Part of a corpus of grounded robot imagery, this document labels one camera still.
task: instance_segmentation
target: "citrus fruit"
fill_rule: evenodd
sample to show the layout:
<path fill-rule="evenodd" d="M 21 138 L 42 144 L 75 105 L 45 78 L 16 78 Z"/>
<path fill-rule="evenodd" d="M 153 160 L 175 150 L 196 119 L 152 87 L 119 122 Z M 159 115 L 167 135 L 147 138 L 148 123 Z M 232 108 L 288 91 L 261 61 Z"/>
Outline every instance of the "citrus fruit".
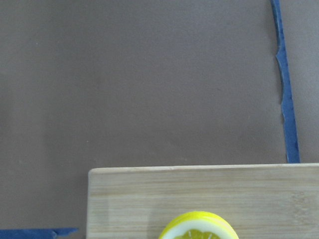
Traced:
<path fill-rule="evenodd" d="M 159 239 L 238 239 L 234 229 L 220 216 L 189 212 L 171 221 Z"/>

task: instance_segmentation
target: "gray surface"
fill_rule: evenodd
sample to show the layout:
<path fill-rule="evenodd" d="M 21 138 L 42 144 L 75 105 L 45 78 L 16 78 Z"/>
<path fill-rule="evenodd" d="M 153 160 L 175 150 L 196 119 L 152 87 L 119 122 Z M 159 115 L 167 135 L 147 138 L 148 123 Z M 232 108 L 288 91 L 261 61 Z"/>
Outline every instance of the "gray surface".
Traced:
<path fill-rule="evenodd" d="M 282 5 L 317 162 L 319 5 Z M 83 238 L 94 167 L 286 161 L 268 0 L 2 1 L 0 26 L 0 228 Z"/>

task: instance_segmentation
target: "blue tape strip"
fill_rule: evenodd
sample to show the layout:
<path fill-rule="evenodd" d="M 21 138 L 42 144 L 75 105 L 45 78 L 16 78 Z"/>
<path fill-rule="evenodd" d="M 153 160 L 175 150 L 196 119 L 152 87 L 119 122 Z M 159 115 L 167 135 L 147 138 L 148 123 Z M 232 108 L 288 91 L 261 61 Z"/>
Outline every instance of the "blue tape strip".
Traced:
<path fill-rule="evenodd" d="M 77 228 L 0 230 L 0 239 L 56 239 L 76 231 Z"/>
<path fill-rule="evenodd" d="M 278 52 L 276 55 L 279 70 L 281 74 L 281 80 L 283 84 L 283 98 L 282 98 L 282 112 L 284 116 L 284 132 L 286 140 L 286 151 L 288 163 L 300 163 L 297 127 L 294 112 L 293 95 L 290 84 L 288 60 L 285 45 L 285 36 L 283 22 L 281 18 L 280 2 L 279 0 L 271 0 L 271 6 L 273 9 Z"/>

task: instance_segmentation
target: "wooden cutting board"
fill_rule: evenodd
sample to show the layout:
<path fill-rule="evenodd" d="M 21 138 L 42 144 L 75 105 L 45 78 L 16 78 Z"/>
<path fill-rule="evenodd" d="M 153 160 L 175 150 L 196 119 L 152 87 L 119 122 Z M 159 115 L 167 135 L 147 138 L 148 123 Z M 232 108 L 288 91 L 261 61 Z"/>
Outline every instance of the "wooden cutting board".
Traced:
<path fill-rule="evenodd" d="M 210 211 L 240 239 L 319 238 L 319 164 L 97 168 L 88 239 L 157 239 L 174 217 Z"/>

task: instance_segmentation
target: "lemon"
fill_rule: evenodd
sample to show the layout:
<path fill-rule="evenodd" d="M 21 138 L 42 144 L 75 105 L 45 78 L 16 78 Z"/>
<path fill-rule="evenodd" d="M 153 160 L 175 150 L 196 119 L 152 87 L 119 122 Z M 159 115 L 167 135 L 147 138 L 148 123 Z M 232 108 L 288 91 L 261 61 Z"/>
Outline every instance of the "lemon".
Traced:
<path fill-rule="evenodd" d="M 234 229 L 220 216 L 189 212 L 171 221 L 159 239 L 238 239 Z"/>

